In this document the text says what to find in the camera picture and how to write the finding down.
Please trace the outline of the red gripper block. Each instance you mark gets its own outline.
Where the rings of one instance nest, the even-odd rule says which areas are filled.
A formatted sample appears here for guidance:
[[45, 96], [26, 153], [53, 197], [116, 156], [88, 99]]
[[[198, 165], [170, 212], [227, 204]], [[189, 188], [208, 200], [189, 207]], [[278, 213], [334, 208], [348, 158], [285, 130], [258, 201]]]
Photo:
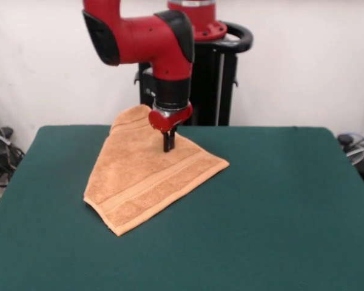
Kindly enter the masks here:
[[164, 152], [169, 152], [175, 148], [176, 126], [188, 120], [192, 112], [193, 107], [190, 102], [185, 108], [178, 110], [166, 110], [153, 104], [148, 117], [149, 123], [154, 129], [163, 133]]

